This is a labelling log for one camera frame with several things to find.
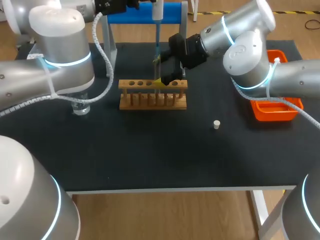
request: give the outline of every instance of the orange plastic container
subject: orange plastic container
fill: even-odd
[[[274,63],[275,58],[280,58],[280,63],[287,63],[288,60],[286,55],[280,50],[268,50],[268,58],[270,63]],[[300,98],[285,97],[290,103],[298,106],[302,110]],[[270,101],[250,101],[251,106],[255,115],[255,118],[262,122],[279,122],[279,121],[291,121],[295,118],[298,112],[291,107],[281,102],[270,102]]]

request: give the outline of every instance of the glowing blue ring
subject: glowing blue ring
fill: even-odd
[[[304,206],[304,210],[309,218],[309,220],[311,221],[312,225],[315,227],[315,229],[318,231],[318,233],[320,233],[320,227],[316,224],[316,221],[314,220],[314,218],[311,216],[311,213],[307,207],[307,203],[306,203],[306,197],[305,197],[305,183],[306,183],[306,180],[307,180],[307,176],[305,176],[305,179],[303,181],[303,184],[302,184],[302,202],[303,202],[303,206]]]
[[[74,66],[74,65],[83,63],[84,61],[88,60],[90,58],[90,56],[91,56],[91,52],[89,52],[89,54],[86,57],[84,57],[78,61],[69,62],[69,63],[54,63],[54,62],[50,62],[46,59],[45,59],[45,62],[49,65],[54,66],[54,67],[69,67],[69,66]]]
[[[265,77],[265,79],[260,82],[258,85],[255,85],[255,86],[251,86],[251,87],[243,87],[243,86],[239,86],[238,84],[238,87],[241,88],[241,89],[245,89],[245,90],[250,90],[250,89],[255,89],[257,87],[260,87],[262,84],[264,84],[267,80],[271,79],[272,78],[272,75],[274,74],[274,68],[270,66],[269,68],[269,72],[268,72],[268,75]]]
[[[57,223],[57,220],[58,220],[58,217],[59,217],[59,214],[60,214],[60,210],[61,210],[61,192],[60,192],[60,187],[59,187],[57,181],[54,179],[54,177],[53,176],[51,176],[51,177],[54,180],[56,188],[58,190],[58,207],[57,207],[54,219],[53,219],[53,221],[51,223],[51,226],[49,227],[48,231],[43,236],[43,238],[41,238],[41,240],[46,240],[48,238],[48,236],[51,234],[52,230],[54,229],[54,227],[55,227],[55,225]]]
[[[231,36],[230,36],[230,33],[229,33],[229,30],[228,30],[227,26],[226,26],[225,16],[222,16],[221,22],[222,22],[223,30],[224,30],[226,36],[228,37],[230,43],[231,43],[232,45],[235,44],[235,42],[232,40],[232,38],[231,38]]]

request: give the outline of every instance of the black cable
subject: black cable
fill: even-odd
[[[317,30],[317,29],[320,29],[320,27],[315,27],[315,28],[308,27],[307,24],[308,24],[309,22],[317,22],[317,23],[320,24],[320,21],[318,21],[318,20],[316,20],[316,19],[311,19],[311,20],[309,20],[309,21],[306,21],[306,23],[305,23],[305,25],[304,25],[306,29],[308,29],[308,30]]]

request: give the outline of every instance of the test tube rack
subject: test tube rack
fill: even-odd
[[[119,80],[122,89],[120,110],[186,110],[187,80],[175,80],[169,85],[158,86],[155,80]],[[128,93],[128,90],[179,90],[179,93]]]

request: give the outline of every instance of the blue stand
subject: blue stand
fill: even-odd
[[[188,2],[165,2],[161,24],[179,24],[179,33],[187,38]],[[124,13],[105,16],[101,19],[104,40],[104,52],[115,69],[117,48],[110,24],[155,24],[152,19],[152,3],[140,3],[139,10],[127,8]]]

